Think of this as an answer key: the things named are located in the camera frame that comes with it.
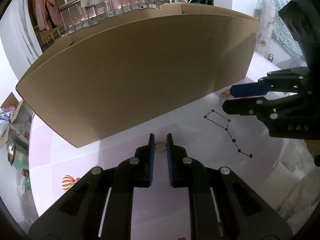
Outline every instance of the white curtain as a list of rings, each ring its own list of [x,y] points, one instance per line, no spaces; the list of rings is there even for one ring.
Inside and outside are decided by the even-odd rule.
[[[0,37],[10,66],[19,80],[42,54],[31,24],[28,0],[12,0],[0,21]]]

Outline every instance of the round table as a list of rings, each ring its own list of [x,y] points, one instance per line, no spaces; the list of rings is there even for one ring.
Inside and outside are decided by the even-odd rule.
[[[240,83],[257,82],[275,70],[279,69],[254,53],[247,76]],[[188,156],[206,167],[228,166],[249,186],[265,180],[288,140],[271,138],[255,116],[225,114],[219,99],[224,90],[81,148],[70,145],[35,116],[29,167],[38,214],[64,194],[61,181],[65,175],[76,179],[94,166],[116,167],[132,157],[136,148],[146,145],[150,133],[155,134],[156,142],[165,141],[172,133],[174,143],[185,147]],[[152,186],[134,189],[132,240],[179,237],[190,238],[188,189],[170,187],[166,153],[156,152]]]

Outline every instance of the cardboard box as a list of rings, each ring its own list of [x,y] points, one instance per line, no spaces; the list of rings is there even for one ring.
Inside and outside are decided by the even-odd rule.
[[[259,27],[253,17],[209,5],[136,9],[62,37],[16,89],[81,147],[243,79]]]
[[[21,141],[29,145],[32,110],[23,100],[19,102],[13,93],[10,93],[7,99],[2,103],[1,108],[7,107],[8,104],[15,106],[17,109],[13,114],[10,126],[7,128],[4,135],[0,137],[0,148],[8,141],[10,130],[14,130],[15,135],[17,135]]]

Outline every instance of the metal railing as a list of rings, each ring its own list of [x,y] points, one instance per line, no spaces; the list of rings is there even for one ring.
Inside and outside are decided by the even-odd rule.
[[[168,2],[169,0],[105,0],[90,8],[81,8],[80,0],[69,0],[68,3],[59,7],[63,25],[50,31],[46,37],[47,46],[42,46],[43,50],[46,50],[62,36],[96,24],[106,17],[119,15],[136,8],[158,7]]]

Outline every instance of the constellation drawing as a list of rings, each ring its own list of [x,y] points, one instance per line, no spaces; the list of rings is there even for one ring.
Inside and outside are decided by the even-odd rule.
[[[220,124],[216,123],[215,121],[211,120],[211,119],[208,117],[209,114],[211,114],[211,113],[218,114],[218,115],[220,115],[221,117],[223,117],[224,119],[226,119],[226,120],[227,120],[227,125],[226,125],[226,127],[223,127],[222,125],[220,125]],[[228,133],[228,135],[231,137],[231,141],[235,144],[235,146],[237,147],[237,150],[238,150],[239,153],[242,153],[242,154],[244,154],[244,155],[247,155],[250,159],[253,157],[252,154],[246,154],[246,153],[244,153],[244,152],[238,147],[238,145],[237,145],[237,143],[236,143],[237,140],[230,134],[229,129],[228,129],[228,126],[229,126],[229,124],[231,123],[231,119],[228,119],[228,118],[224,117],[222,114],[219,114],[219,113],[216,112],[214,109],[211,109],[211,111],[210,111],[209,113],[207,113],[206,115],[204,115],[203,118],[206,119],[206,120],[208,120],[208,121],[210,121],[210,122],[212,122],[212,123],[214,123],[215,125],[223,128],[223,129]]]

